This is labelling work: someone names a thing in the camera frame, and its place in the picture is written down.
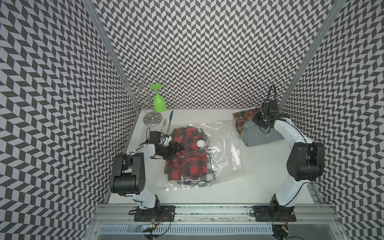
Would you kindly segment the grey shirt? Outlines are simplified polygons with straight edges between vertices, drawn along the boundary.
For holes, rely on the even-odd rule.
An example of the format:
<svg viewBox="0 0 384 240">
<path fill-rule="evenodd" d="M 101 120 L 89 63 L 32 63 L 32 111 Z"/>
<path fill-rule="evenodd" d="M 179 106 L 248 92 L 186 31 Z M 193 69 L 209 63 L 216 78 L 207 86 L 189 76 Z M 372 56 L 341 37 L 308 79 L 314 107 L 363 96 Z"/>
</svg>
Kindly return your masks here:
<svg viewBox="0 0 384 240">
<path fill-rule="evenodd" d="M 275 129 L 261 130 L 252 121 L 247 121 L 242 126 L 241 139 L 247 147 L 255 147 L 284 140 L 284 137 Z"/>
</svg>

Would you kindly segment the red black buffalo plaid shirt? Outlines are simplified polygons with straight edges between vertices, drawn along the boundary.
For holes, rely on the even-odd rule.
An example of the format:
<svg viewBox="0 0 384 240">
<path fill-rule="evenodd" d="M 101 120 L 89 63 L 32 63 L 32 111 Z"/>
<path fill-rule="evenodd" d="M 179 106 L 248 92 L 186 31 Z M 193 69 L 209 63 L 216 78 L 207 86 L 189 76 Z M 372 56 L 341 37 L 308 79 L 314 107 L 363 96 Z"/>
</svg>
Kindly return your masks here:
<svg viewBox="0 0 384 240">
<path fill-rule="evenodd" d="M 178 152 L 172 159 L 167 159 L 164 174 L 169 181 L 197 180 L 208 170 L 206 147 L 198 148 L 198 140 L 206 140 L 204 131 L 196 127 L 181 127 L 173 129 L 171 143 L 177 142 L 184 151 Z"/>
</svg>

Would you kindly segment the clear plastic vacuum bag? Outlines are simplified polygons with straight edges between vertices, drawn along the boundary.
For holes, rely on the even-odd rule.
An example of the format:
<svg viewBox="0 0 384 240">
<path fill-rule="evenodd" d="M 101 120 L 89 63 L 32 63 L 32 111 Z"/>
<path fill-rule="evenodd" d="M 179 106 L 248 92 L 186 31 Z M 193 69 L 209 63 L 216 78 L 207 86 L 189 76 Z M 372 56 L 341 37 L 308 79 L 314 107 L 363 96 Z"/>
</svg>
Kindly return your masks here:
<svg viewBox="0 0 384 240">
<path fill-rule="evenodd" d="M 233 122 L 146 127 L 140 142 L 156 145 L 156 155 L 146 164 L 153 189 L 208 187 L 233 180 L 243 170 Z"/>
</svg>

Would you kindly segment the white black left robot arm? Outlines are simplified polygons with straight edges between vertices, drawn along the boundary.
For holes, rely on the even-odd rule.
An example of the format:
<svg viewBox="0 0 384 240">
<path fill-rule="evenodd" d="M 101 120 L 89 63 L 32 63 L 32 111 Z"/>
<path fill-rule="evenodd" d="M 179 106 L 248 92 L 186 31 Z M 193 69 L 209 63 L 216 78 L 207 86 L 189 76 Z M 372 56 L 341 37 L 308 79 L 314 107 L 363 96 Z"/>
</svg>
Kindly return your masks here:
<svg viewBox="0 0 384 240">
<path fill-rule="evenodd" d="M 110 190 L 122 197 L 131 197 L 140 210 L 159 210 L 160 201 L 146 188 L 145 161 L 154 156 L 169 160 L 185 150 L 179 143 L 167 146 L 143 143 L 128 154 L 118 154 L 113 160 Z"/>
</svg>

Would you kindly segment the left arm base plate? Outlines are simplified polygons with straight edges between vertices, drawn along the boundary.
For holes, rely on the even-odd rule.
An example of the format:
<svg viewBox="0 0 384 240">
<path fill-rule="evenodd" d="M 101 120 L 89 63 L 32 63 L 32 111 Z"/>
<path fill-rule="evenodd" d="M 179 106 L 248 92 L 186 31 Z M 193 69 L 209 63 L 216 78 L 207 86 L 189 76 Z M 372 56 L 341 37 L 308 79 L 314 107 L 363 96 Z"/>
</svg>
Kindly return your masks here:
<svg viewBox="0 0 384 240">
<path fill-rule="evenodd" d="M 150 222 L 152 219 L 156 219 L 158 222 L 173 222 L 175 218 L 176 206 L 165 205 L 156 207 L 150 210 L 142 210 L 139 207 L 136 208 L 134 221 L 135 222 Z"/>
</svg>

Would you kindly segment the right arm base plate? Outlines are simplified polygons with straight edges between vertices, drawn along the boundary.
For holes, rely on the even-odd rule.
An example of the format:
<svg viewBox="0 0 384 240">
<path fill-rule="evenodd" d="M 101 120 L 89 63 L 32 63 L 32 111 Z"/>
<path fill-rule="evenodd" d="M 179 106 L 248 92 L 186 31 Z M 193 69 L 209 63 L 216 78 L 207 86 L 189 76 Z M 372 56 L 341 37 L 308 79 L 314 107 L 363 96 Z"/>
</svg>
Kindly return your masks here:
<svg viewBox="0 0 384 240">
<path fill-rule="evenodd" d="M 253 208 L 253 215 L 257 222 L 296 222 L 297 218 L 294 213 L 295 207 L 266 207 L 255 206 Z"/>
</svg>

